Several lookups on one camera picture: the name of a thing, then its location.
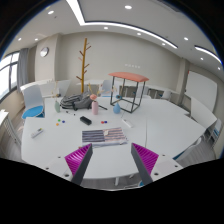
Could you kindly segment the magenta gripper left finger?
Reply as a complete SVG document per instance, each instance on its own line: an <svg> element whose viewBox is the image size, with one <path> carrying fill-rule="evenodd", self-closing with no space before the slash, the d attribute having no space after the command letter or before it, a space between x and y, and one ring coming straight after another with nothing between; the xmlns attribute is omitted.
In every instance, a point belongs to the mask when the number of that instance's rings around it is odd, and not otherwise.
<svg viewBox="0 0 224 224"><path fill-rule="evenodd" d="M87 144L65 156L65 161L72 173L72 183L81 184L92 154L92 145Z"/></svg>

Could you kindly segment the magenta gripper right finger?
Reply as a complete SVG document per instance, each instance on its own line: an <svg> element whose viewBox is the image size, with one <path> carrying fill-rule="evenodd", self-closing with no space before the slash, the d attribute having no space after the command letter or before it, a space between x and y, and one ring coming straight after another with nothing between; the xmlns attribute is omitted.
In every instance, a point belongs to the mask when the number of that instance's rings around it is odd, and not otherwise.
<svg viewBox="0 0 224 224"><path fill-rule="evenodd" d="M131 154L138 168L143 184L147 185L152 183L153 180L151 172L159 155L136 143L131 144Z"/></svg>

